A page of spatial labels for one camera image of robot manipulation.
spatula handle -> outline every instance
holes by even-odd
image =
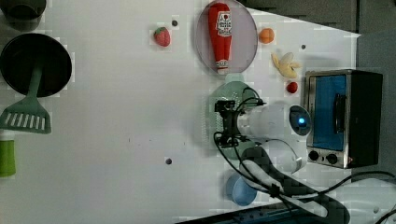
[[[40,86],[41,75],[43,73],[42,63],[36,63],[33,68],[33,74],[30,79],[29,91],[27,96],[37,97],[38,87]]]

orange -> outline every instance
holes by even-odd
[[[259,39],[264,44],[269,44],[273,42],[275,37],[274,31],[271,28],[262,29],[259,34]]]

ketchup bottle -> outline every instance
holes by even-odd
[[[231,46],[231,11],[226,4],[216,3],[209,9],[209,33],[215,53],[216,67],[218,73],[228,73],[228,60],[230,58]]]

black pan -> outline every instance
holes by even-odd
[[[0,56],[4,80],[15,91],[26,95],[35,58],[44,57],[45,65],[37,97],[51,96],[63,89],[72,74],[67,50],[55,39],[40,34],[19,35],[9,41]]]

green cup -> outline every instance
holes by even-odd
[[[15,173],[14,140],[0,141],[0,177]]]

